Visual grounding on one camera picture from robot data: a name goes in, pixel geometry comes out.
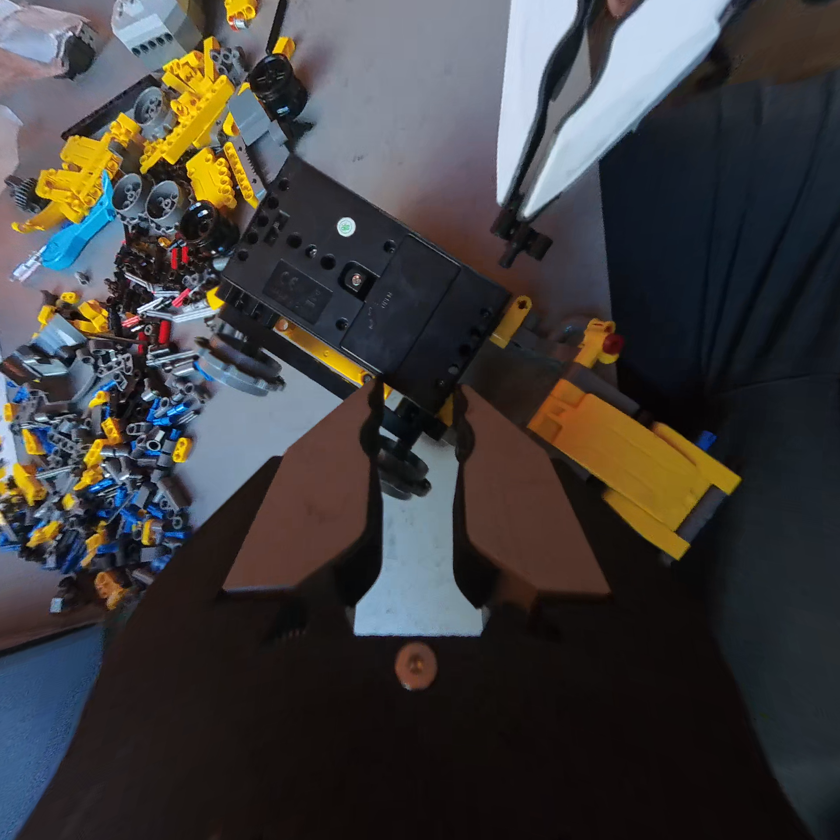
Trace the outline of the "yellow black brick vehicle model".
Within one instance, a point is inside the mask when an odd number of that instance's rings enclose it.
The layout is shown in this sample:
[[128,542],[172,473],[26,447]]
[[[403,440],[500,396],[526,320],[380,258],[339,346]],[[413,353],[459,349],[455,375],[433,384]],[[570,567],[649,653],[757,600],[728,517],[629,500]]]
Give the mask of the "yellow black brick vehicle model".
[[453,423],[469,385],[537,442],[602,487],[639,535],[680,560],[741,478],[605,380],[623,338],[583,315],[538,334],[528,297],[509,291],[298,157],[259,202],[216,293],[219,324],[197,368],[264,395],[286,362],[345,399],[380,377],[395,406],[379,456],[383,490],[424,497],[413,452]]

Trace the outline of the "pile of loose brick parts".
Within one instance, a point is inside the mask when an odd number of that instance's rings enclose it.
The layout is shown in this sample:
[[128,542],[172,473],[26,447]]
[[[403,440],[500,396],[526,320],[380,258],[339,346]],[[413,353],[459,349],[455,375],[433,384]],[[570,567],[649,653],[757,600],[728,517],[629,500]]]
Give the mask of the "pile of loose brick parts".
[[174,476],[193,451],[206,383],[265,396],[285,382],[276,357],[226,324],[225,308],[260,313],[223,285],[263,228],[285,224],[254,161],[311,127],[308,91],[274,2],[265,52],[206,32],[203,2],[114,2],[116,39],[146,74],[63,132],[60,165],[4,186],[49,233],[15,267],[69,270],[101,231],[122,241],[104,301],[42,291],[31,339],[2,359],[2,423],[24,462],[2,464],[2,551],[59,573],[49,614],[108,610],[154,582],[191,534],[189,496]]

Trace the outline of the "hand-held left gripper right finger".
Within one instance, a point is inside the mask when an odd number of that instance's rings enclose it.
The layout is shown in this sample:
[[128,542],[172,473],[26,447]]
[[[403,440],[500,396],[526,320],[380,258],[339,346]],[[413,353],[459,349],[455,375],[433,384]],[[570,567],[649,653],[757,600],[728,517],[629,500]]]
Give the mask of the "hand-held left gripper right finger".
[[612,595],[550,457],[473,388],[454,396],[453,572],[477,609]]

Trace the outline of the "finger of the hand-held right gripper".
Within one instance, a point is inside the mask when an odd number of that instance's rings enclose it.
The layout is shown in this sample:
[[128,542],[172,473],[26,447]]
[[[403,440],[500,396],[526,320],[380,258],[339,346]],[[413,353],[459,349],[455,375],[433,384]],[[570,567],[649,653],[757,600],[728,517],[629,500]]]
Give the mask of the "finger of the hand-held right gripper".
[[[581,45],[599,4],[586,2]],[[556,126],[546,125],[523,185],[522,221],[540,215],[698,67],[718,41],[736,4],[631,3],[607,40],[603,65],[592,72],[590,86]]]
[[578,55],[584,1],[512,1],[497,133],[497,204],[521,213],[523,185],[546,131],[549,105]]

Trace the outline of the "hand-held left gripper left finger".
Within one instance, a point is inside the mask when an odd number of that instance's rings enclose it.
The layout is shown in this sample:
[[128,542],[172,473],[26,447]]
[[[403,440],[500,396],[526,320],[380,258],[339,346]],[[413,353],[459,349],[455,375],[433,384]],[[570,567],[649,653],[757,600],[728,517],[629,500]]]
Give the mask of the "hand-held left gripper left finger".
[[289,447],[227,574],[228,595],[294,592],[321,572],[356,607],[382,568],[384,390],[362,387]]

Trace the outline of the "blue cardboard box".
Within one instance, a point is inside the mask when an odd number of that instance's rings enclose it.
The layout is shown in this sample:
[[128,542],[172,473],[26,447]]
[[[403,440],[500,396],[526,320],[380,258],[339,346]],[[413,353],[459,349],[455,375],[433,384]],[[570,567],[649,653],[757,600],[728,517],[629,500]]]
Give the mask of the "blue cardboard box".
[[102,662],[94,624],[1,656],[1,838],[15,838],[53,777]]

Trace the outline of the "small connector pin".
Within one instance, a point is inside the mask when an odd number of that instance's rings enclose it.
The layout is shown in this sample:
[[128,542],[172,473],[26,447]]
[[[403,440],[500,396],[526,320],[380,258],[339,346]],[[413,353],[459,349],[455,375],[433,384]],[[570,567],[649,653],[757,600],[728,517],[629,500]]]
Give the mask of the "small connector pin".
[[490,229],[491,233],[506,243],[498,260],[500,268],[509,269],[520,255],[541,261],[553,245],[550,236],[541,234],[528,222],[519,220],[515,209],[504,207]]

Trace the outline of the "grey desk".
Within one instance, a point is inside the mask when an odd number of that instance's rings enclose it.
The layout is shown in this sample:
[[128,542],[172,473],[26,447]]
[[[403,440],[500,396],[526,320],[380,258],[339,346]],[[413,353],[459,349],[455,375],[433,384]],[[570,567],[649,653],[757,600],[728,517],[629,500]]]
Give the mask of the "grey desk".
[[[131,85],[145,68],[112,36],[112,2],[39,2],[88,17],[103,44],[77,80],[41,79],[2,94],[20,119],[19,170],[59,162],[65,128]],[[294,67],[310,91],[315,123],[300,154],[410,228],[517,295],[528,295],[544,327],[567,316],[608,316],[606,252],[597,170],[539,220],[553,239],[543,261],[497,264],[490,235],[497,214],[497,124],[509,2],[289,2],[283,31],[297,44]],[[19,218],[2,194],[2,349],[35,330],[39,288],[75,287],[72,272],[40,270],[26,285],[8,280],[42,234],[11,229]],[[196,422],[182,481],[193,521],[209,517],[268,457],[280,455],[330,413],[337,397],[284,366],[286,388],[266,397],[220,386]],[[423,438],[430,467],[425,499],[384,499],[384,558],[374,588],[357,607],[361,634],[476,635],[477,611],[455,585],[449,506],[453,451]],[[89,621],[95,611],[50,616],[58,575],[2,553],[2,650]]]

